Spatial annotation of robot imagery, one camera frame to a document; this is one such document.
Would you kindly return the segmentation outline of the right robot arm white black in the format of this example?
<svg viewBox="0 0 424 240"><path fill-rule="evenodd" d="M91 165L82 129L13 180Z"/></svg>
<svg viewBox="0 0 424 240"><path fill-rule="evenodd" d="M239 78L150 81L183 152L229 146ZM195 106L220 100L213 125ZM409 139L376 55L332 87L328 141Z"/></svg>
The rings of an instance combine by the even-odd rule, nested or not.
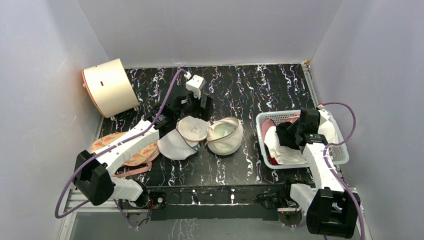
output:
<svg viewBox="0 0 424 240"><path fill-rule="evenodd" d="M353 237L360 203L358 194L349 194L334 174L331 150L339 147L342 138L330 112L323 108L302 108L294 126L295 144L307 161L315 186L291 183L282 192L288 207L297 204L305 213L309 233L327 237Z"/></svg>

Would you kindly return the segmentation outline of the white mesh bag beige zipper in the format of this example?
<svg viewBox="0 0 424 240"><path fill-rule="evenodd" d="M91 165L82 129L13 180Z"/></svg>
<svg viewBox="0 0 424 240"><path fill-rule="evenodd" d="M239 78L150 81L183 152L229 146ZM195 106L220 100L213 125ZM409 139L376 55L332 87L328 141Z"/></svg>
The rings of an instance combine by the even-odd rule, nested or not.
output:
<svg viewBox="0 0 424 240"><path fill-rule="evenodd" d="M241 120L232 116L214 123L187 116L176 124L176 130L186 140L205 140L209 150L219 156L235 153L240 148L244 135Z"/></svg>

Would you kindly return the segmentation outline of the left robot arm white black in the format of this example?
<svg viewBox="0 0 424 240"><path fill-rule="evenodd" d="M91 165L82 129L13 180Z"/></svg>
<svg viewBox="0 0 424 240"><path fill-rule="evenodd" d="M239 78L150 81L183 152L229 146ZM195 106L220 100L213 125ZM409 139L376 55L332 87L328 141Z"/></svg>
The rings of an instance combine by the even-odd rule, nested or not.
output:
<svg viewBox="0 0 424 240"><path fill-rule="evenodd" d="M106 144L99 150L89 153L84 150L78 154L75 163L75 177L72 182L94 206L108 200L130 201L137 208L149 203L148 187L133 179L118 177L116 171L133 155L142 149L178 136L183 143L197 152L199 142L206 137L206 130L214 112L213 98L188 95L175 98L172 106L163 102L156 104L143 120L118 139Z"/></svg>

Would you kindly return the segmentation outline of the black bra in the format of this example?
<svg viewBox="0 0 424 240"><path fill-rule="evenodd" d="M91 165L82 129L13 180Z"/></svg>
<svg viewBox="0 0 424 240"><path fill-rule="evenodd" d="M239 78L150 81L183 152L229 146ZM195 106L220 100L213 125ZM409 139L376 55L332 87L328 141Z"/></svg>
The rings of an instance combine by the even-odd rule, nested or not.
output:
<svg viewBox="0 0 424 240"><path fill-rule="evenodd" d="M299 150L299 146L296 144L296 132L298 129L298 120L295 122L282 122L276 126L276 134L278 137L279 145L283 147L289 147L293 150Z"/></svg>

